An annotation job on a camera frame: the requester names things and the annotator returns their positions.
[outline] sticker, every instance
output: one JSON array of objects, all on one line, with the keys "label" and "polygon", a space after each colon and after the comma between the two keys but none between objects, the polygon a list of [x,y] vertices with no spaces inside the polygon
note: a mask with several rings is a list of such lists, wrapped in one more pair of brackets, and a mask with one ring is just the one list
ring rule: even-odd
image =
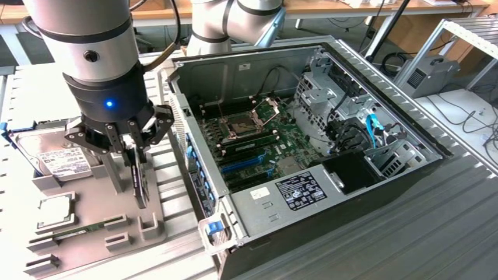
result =
[{"label": "sticker", "polygon": [[257,190],[250,191],[250,197],[253,200],[266,195],[269,195],[269,191],[266,190],[266,187],[261,187]]},{"label": "sticker", "polygon": [[62,239],[65,239],[68,237],[77,236],[77,235],[81,235],[84,233],[86,233],[86,231],[82,229],[78,232],[73,232],[73,233],[68,233],[65,235],[61,235],[61,236],[56,237],[53,240],[62,240]]},{"label": "sticker", "polygon": [[244,71],[244,70],[249,70],[249,69],[250,69],[250,64],[249,63],[238,65],[238,71]]},{"label": "sticker", "polygon": [[240,150],[245,150],[245,149],[248,149],[248,148],[250,148],[250,147],[253,147],[253,146],[256,146],[254,143],[248,144],[248,145],[245,145],[245,146],[241,146],[241,147],[238,147],[238,148],[234,148],[234,151],[237,152],[237,151],[240,151]]},{"label": "sticker", "polygon": [[53,177],[64,177],[90,171],[90,165],[80,147],[37,154]]},{"label": "sticker", "polygon": [[292,211],[327,198],[309,172],[299,174],[275,184]]}]

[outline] hard drive label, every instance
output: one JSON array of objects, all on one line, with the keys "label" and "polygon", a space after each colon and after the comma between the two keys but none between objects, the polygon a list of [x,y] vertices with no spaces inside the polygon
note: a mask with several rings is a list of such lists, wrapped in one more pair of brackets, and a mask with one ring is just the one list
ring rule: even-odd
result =
[{"label": "hard drive label", "polygon": [[276,187],[287,202],[288,208],[293,211],[327,198],[309,172],[279,181]]},{"label": "hard drive label", "polygon": [[45,164],[56,178],[90,170],[90,165],[80,147],[38,153],[38,160]]}]

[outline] blue cable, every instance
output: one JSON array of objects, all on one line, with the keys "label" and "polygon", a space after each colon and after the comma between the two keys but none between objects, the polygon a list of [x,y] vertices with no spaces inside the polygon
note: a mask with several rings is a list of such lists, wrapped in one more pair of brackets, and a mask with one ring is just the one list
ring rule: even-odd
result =
[{"label": "blue cable", "polygon": [[365,119],[364,122],[365,122],[365,125],[367,125],[367,132],[368,132],[369,138],[372,139],[372,144],[373,144],[373,149],[375,149],[376,148],[376,143],[375,143],[375,135],[373,135],[372,128],[377,128],[377,129],[383,130],[383,125],[380,124],[379,119],[376,118],[375,114],[367,115],[367,119]]}]

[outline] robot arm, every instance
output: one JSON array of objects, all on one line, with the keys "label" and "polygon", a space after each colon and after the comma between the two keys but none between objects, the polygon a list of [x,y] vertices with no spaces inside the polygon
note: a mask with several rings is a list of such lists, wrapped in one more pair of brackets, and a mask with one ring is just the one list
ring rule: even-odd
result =
[{"label": "robot arm", "polygon": [[[176,40],[148,65],[138,62],[128,0],[24,0],[81,109],[65,138],[101,155],[145,161],[173,122],[170,108],[146,98],[142,74],[173,52]],[[188,55],[226,52],[229,37],[268,47],[284,20],[281,0],[192,0],[193,37]],[[122,135],[133,143],[126,145]]]},{"label": "robot arm", "polygon": [[281,0],[190,0],[192,38],[186,55],[224,53],[229,37],[268,47],[283,24]]},{"label": "robot arm", "polygon": [[[148,100],[142,74],[174,45],[152,64],[140,64],[128,0],[24,4],[81,109],[81,117],[66,125],[65,138],[101,155],[121,154],[126,165],[134,154],[144,162],[144,150],[161,140],[173,118],[168,106],[153,106]],[[128,150],[122,135],[130,136],[136,152]]]}]

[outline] black cable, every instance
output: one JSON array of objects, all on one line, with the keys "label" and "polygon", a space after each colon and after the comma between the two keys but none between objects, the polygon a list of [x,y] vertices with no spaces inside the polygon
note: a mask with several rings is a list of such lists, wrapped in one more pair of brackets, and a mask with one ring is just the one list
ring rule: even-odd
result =
[{"label": "black cable", "polygon": [[468,0],[465,0],[465,3],[468,4],[468,6],[469,6],[469,14],[473,12],[473,6],[472,6],[472,4],[469,3],[469,1]]},{"label": "black cable", "polygon": [[[268,79],[268,77],[269,77],[269,74],[272,73],[273,70],[279,70],[279,69],[285,70],[287,73],[289,73],[291,76],[295,77],[295,79],[297,80],[297,82],[300,82],[299,77],[295,75],[295,73],[293,73],[293,72],[292,72],[292,71],[291,71],[285,66],[283,66],[283,65],[276,65],[276,66],[273,66],[273,67],[268,70],[268,72],[265,73],[265,76],[264,76],[264,79],[262,79],[262,83],[261,83],[261,85],[260,85],[260,87],[258,87],[258,90],[257,90],[257,92],[256,92],[256,96],[254,96],[254,97],[258,97],[258,95],[262,93],[264,84],[265,84],[265,81],[266,81],[266,79]],[[276,82],[275,82],[275,84],[273,84],[273,89],[272,89],[270,91],[275,91],[275,89],[276,89],[276,85],[279,84],[279,79],[280,79],[280,71],[277,72]]]},{"label": "black cable", "polygon": [[[444,47],[448,43],[451,43],[452,41],[447,41],[444,44],[441,44],[440,46],[435,47],[435,48],[431,48],[428,51],[435,51],[436,49]],[[416,52],[392,52],[389,54],[387,54],[383,59],[381,59],[381,63],[380,63],[380,71],[389,77],[393,77],[396,76],[397,74],[397,71],[392,71],[392,70],[388,70],[387,69],[387,61],[391,59],[391,58],[397,58],[401,62],[401,65],[404,64],[405,60],[407,60],[407,57],[405,55],[411,55],[411,54],[417,54]]]},{"label": "black cable", "polygon": [[332,110],[329,110],[329,113],[328,113],[328,116],[327,116],[327,122],[328,122],[329,117],[332,116],[333,112],[336,111],[336,109],[339,109],[340,105],[344,103],[347,97],[348,97],[348,93],[344,92],[344,95],[343,95],[343,97],[340,98],[339,103],[335,105],[335,107],[332,108]]},{"label": "black cable", "polygon": [[129,7],[129,11],[134,11],[142,4],[145,4],[146,0],[140,0],[133,6]]},{"label": "black cable", "polygon": [[384,3],[384,0],[381,0],[381,3],[380,3],[380,7],[379,7],[379,10],[376,11],[376,15],[368,25],[368,28],[367,28],[367,31],[364,32],[364,36],[363,36],[363,40],[360,41],[360,44],[359,44],[359,48],[357,48],[357,52],[361,51],[361,46],[363,46],[363,43],[364,43],[364,40],[367,39],[367,36],[368,36],[368,32],[369,30],[372,29],[372,26],[373,26],[373,23],[376,21],[376,18],[379,17],[379,14],[380,14],[380,10],[381,10],[381,7],[383,7],[383,3]]},{"label": "black cable", "polygon": [[357,24],[355,24],[355,25],[352,25],[352,26],[340,26],[340,25],[336,25],[329,19],[327,19],[328,20],[328,22],[332,24],[332,25],[335,25],[336,27],[339,27],[339,28],[341,28],[341,29],[345,29],[345,31],[348,31],[349,30],[349,28],[355,28],[355,27],[357,27],[361,23],[363,23],[363,19],[360,20],[360,22],[357,23]]},{"label": "black cable", "polygon": [[174,41],[166,46],[165,50],[162,53],[156,57],[156,59],[146,65],[142,65],[142,72],[148,72],[153,70],[168,58],[168,56],[172,54],[172,52],[176,49],[176,46],[180,43],[180,38],[181,38],[181,23],[180,23],[180,14],[177,12],[177,6],[174,0],[169,0],[170,6],[172,6],[172,11],[174,15],[174,24],[176,24],[176,37]]},{"label": "black cable", "polygon": [[30,16],[25,16],[25,17],[22,18],[22,21],[21,21],[21,25],[22,25],[25,31],[26,31],[30,35],[33,35],[36,38],[38,38],[38,39],[42,40],[44,38],[41,37],[40,32],[36,32],[34,29],[30,28],[30,26],[29,26],[29,22],[32,22],[32,18],[30,18]]},{"label": "black cable", "polygon": [[335,20],[336,22],[347,22],[349,20],[349,17],[347,17],[344,20],[337,20],[337,19],[333,19],[331,18],[332,20]]},{"label": "black cable", "polygon": [[[429,101],[429,103],[432,104],[432,106],[435,107],[435,109],[437,110],[437,112],[440,112],[440,114],[443,115],[444,119],[453,125],[460,125],[461,124],[461,130],[464,133],[472,133],[472,132],[476,132],[484,128],[491,128],[491,135],[489,137],[487,138],[487,140],[484,141],[484,144],[481,145],[484,147],[484,151],[485,151],[485,154],[487,154],[487,157],[489,158],[489,160],[492,161],[492,163],[495,165],[498,165],[498,162],[496,160],[491,157],[491,154],[489,154],[489,151],[488,151],[488,147],[487,145],[489,143],[492,143],[492,146],[495,147],[495,149],[498,150],[498,146],[496,146],[496,141],[498,141],[498,113],[495,111],[495,109],[492,108],[491,106],[491,109],[492,109],[492,112],[495,114],[495,121],[492,124],[484,124],[477,118],[473,117],[473,114],[475,114],[475,111],[471,111],[469,113],[467,112],[465,109],[461,108],[461,106],[453,104],[452,102],[449,102],[448,100],[445,100],[441,96],[440,96],[440,92],[444,90],[444,88],[448,86],[448,85],[456,85],[456,84],[447,84],[445,86],[443,86],[443,88],[440,89],[440,91],[436,93],[436,96],[444,101],[447,102],[449,105],[452,105],[453,107],[459,108],[465,114],[467,114],[467,117],[465,119],[461,121],[461,122],[452,122],[447,116],[443,114],[443,112],[440,111],[439,107],[433,104],[433,102],[431,101],[431,99],[428,97],[425,97]],[[480,127],[480,128],[476,128],[471,131],[467,131],[465,130],[465,123],[468,121],[469,118],[473,118],[480,124],[483,124],[484,126]]]}]

